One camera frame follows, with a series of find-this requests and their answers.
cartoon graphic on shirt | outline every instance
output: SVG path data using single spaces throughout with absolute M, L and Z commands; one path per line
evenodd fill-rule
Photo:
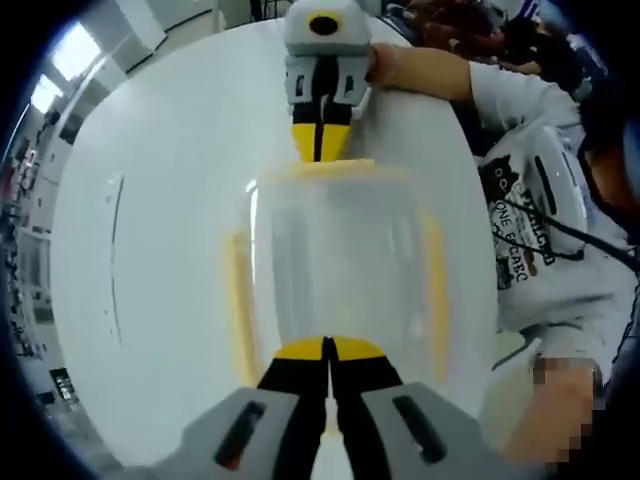
M 537 276 L 539 266 L 536 265 L 536 260 L 542 260 L 545 266 L 556 261 L 549 235 L 540 218 L 502 201 L 507 199 L 523 207 L 537 209 L 531 191 L 524 186 L 522 176 L 513 171 L 509 160 L 510 155 L 505 155 L 479 169 L 493 233 L 514 244 L 494 237 L 499 290 L 507 290 L 514 284 Z M 542 253 L 535 253 L 516 244 L 528 245 Z

sleeve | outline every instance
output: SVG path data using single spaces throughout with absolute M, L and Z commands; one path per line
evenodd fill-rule
M 537 75 L 469 62 L 473 101 L 483 126 L 507 132 L 544 117 L 547 125 L 575 123 L 578 107 L 556 84 Z
M 590 303 L 585 305 L 585 315 L 547 325 L 540 335 L 539 355 L 593 360 L 602 383 L 608 382 L 625 330 L 632 322 L 633 297 L 628 302 L 621 300 Z

transparent plastic container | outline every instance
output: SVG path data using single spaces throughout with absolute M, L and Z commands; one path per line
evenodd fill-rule
M 231 285 L 247 383 L 283 344 L 335 335 L 380 346 L 405 382 L 444 380 L 443 245 L 408 171 L 300 164 L 252 182 L 247 195 Z

white tabletop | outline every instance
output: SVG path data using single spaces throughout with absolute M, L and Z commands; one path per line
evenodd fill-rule
M 298 161 L 282 27 L 240 27 L 151 65 L 87 118 L 67 163 L 51 251 L 56 325 L 76 391 L 125 464 L 171 452 L 189 422 L 240 384 L 223 240 L 246 185 Z M 376 41 L 404 43 L 379 21 L 371 30 Z M 448 248 L 442 392 L 477 415 L 494 354 L 495 267 L 480 181 L 451 107 L 377 92 L 347 156 L 403 164 L 424 182 Z

white t-shirt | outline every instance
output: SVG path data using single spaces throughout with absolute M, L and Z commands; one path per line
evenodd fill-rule
M 483 187 L 497 173 L 510 188 L 507 199 L 524 206 L 532 200 L 523 183 L 521 165 L 510 156 L 537 126 L 556 127 L 565 148 L 573 153 L 570 167 L 583 193 L 588 233 L 628 250 L 627 235 L 594 203 L 577 157 L 584 139 L 578 107 L 557 85 L 495 66 L 470 63 L 473 99 L 483 124 L 506 135 L 478 161 Z M 545 225 L 526 213 L 488 198 L 494 230 L 518 243 L 545 252 L 553 250 Z M 533 253 L 496 240 L 500 325 L 521 330 L 542 325 L 540 354 L 547 358 L 589 358 L 603 381 L 631 319 L 637 279 L 616 259 L 587 245 L 584 259 L 571 261 L 552 253 Z

